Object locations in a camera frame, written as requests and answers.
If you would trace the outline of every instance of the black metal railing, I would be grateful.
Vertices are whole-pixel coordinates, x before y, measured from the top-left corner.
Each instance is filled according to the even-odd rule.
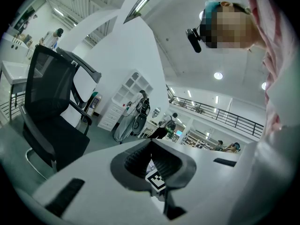
[[[251,134],[254,137],[260,138],[262,135],[263,125],[261,124],[258,124],[247,118],[243,118],[234,113],[210,105],[195,102],[181,97],[176,97],[173,95],[173,93],[171,92],[168,86],[167,86],[167,91],[168,91],[169,103],[171,104],[186,108],[195,113],[199,113],[201,115],[223,122],[229,126],[237,128],[248,134]]]

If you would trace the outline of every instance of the chair leg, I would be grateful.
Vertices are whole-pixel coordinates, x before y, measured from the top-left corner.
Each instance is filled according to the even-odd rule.
[[[28,159],[28,154],[29,154],[30,152],[32,152],[32,151],[33,151],[32,148],[29,148],[29,149],[26,151],[25,157],[26,157],[27,162],[33,167],[34,170],[36,170],[36,172],[37,172],[39,175],[41,175],[44,179],[47,180],[47,178],[45,178],[45,177],[44,177],[44,176],[43,176],[43,175],[35,168],[35,166],[29,161],[29,159]]]

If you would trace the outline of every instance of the black cap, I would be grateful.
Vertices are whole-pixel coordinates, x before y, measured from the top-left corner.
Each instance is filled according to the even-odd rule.
[[[63,34],[64,30],[62,28],[58,28],[57,29],[57,36],[61,37],[61,35]]]

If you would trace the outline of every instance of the backpack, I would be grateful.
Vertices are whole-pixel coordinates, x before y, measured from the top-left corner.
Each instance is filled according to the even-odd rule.
[[[171,117],[171,120],[166,123],[165,129],[174,131],[176,128],[176,122],[173,121],[172,116],[170,116],[170,117]]]

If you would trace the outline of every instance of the ear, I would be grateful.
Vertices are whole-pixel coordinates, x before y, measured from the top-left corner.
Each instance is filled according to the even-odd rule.
[[[220,2],[220,5],[222,7],[233,7],[233,3],[232,2],[226,2],[226,1]]]

